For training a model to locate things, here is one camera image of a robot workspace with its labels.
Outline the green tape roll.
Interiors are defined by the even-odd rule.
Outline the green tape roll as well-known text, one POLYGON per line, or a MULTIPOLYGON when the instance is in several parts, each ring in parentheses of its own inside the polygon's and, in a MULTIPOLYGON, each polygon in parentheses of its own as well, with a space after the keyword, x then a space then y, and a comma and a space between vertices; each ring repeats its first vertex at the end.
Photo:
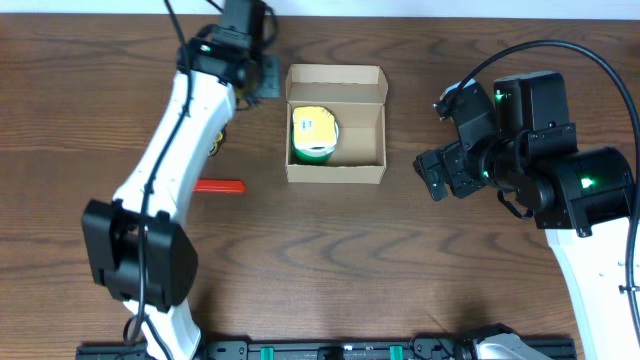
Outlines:
POLYGON ((292 146, 292 153, 295 159, 300 164, 306 165, 323 165, 333 155, 336 150, 336 146, 327 147, 313 147, 299 149, 295 145, 292 146))

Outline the brown cardboard box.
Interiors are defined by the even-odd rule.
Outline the brown cardboard box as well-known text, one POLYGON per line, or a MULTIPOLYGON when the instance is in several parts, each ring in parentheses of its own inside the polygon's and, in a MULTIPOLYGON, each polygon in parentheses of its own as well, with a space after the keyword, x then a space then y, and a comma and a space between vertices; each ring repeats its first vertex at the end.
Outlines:
POLYGON ((387 166, 383 70, 370 65, 293 64, 286 77, 286 155, 289 182, 378 184, 387 166), (337 144, 322 164, 298 155, 294 110, 320 106, 337 125, 337 144))

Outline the beige masking tape roll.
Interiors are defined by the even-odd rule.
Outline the beige masking tape roll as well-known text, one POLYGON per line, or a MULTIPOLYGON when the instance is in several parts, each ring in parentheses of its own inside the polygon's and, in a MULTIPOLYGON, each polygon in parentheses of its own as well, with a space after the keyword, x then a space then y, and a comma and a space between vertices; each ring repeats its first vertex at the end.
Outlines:
POLYGON ((332 151, 335 151, 336 146, 337 146, 337 144, 339 142, 339 131, 340 131, 339 124, 338 124, 337 121, 334 121, 334 135, 335 136, 334 136, 334 143, 331 146, 331 148, 333 149, 332 151))

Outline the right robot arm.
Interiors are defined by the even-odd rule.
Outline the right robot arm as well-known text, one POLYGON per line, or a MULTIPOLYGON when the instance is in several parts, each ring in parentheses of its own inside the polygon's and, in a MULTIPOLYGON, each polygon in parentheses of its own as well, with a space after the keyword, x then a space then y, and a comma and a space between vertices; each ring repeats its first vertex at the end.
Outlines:
POLYGON ((467 79, 448 87, 435 108, 458 138, 414 160, 431 197, 494 188, 514 216, 544 231, 586 357, 637 358, 638 181, 618 150, 579 150, 561 74, 503 77, 491 91, 467 79))

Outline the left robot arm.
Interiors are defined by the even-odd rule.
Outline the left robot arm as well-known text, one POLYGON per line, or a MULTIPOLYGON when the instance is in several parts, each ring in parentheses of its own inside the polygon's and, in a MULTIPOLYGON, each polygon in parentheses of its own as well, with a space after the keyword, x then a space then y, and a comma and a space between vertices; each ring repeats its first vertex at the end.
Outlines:
POLYGON ((171 94, 139 163, 110 202, 90 201, 81 217, 96 284, 133 317, 124 334, 147 340, 155 359, 194 359, 202 332, 187 296, 198 255, 184 226, 216 137, 263 83, 263 39, 210 26, 179 50, 171 94))

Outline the yellow correction tape dispenser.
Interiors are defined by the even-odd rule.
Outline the yellow correction tape dispenser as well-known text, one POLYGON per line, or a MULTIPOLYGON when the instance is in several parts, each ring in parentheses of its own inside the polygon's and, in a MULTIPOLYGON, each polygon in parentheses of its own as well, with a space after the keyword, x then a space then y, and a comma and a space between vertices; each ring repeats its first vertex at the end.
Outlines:
POLYGON ((220 147, 224 144, 226 140, 226 129, 223 128, 214 138, 213 144, 211 146, 211 148, 208 151, 208 156, 209 157, 213 157, 215 156, 218 151, 220 150, 220 147))

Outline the red utility knife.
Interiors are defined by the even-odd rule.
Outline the red utility knife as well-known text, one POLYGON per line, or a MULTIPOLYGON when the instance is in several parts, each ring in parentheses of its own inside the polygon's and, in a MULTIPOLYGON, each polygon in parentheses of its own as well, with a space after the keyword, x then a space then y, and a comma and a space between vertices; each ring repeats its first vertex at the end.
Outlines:
POLYGON ((199 179, 193 189, 196 193, 241 194, 246 185, 241 180, 199 179))

